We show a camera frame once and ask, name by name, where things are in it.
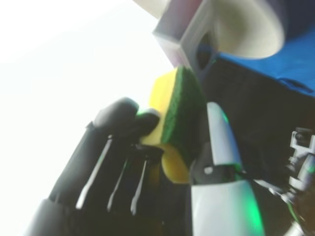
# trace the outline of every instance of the blue cloth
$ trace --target blue cloth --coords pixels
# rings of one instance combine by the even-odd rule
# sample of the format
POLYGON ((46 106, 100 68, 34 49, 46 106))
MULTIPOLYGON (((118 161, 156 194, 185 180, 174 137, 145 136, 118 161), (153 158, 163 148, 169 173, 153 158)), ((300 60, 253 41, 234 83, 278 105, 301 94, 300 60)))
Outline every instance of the blue cloth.
POLYGON ((269 75, 289 88, 315 96, 315 0, 286 0, 289 25, 284 47, 259 60, 221 57, 269 75))

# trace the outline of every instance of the blue surface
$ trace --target blue surface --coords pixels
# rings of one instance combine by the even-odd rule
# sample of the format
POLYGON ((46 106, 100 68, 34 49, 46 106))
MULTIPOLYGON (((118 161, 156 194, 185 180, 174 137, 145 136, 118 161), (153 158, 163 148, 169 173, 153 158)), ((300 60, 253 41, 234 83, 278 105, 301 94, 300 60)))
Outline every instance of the blue surface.
POLYGON ((315 96, 315 0, 285 0, 285 3, 289 18, 287 40, 277 54, 260 60, 240 59, 223 53, 221 57, 280 79, 291 89, 315 96))

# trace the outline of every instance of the white wall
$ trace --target white wall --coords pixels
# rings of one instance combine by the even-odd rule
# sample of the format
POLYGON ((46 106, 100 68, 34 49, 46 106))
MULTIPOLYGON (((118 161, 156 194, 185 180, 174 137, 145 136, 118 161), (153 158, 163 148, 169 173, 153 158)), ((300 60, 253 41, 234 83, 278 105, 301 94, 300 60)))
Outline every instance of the white wall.
POLYGON ((147 105, 172 69, 132 1, 5 1, 0 7, 0 235, 21 235, 84 127, 121 96, 147 105))

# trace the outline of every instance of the white background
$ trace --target white background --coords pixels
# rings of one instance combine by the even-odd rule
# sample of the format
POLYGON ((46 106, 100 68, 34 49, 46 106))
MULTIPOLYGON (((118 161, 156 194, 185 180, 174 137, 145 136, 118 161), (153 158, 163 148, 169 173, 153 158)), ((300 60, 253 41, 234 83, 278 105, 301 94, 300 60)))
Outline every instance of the white background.
POLYGON ((0 3, 0 235, 19 236, 102 107, 172 69, 132 1, 0 3))

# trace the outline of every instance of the sponge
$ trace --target sponge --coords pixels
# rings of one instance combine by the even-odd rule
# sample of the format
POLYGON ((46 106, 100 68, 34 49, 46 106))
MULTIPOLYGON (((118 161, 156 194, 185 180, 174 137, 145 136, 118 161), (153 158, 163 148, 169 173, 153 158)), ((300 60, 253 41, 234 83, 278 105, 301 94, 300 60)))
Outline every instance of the sponge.
POLYGON ((164 150, 162 167, 175 183, 189 182, 189 167, 197 155, 197 118, 206 99, 193 72, 179 67, 159 77, 150 96, 150 107, 160 113, 156 128, 142 144, 164 150))

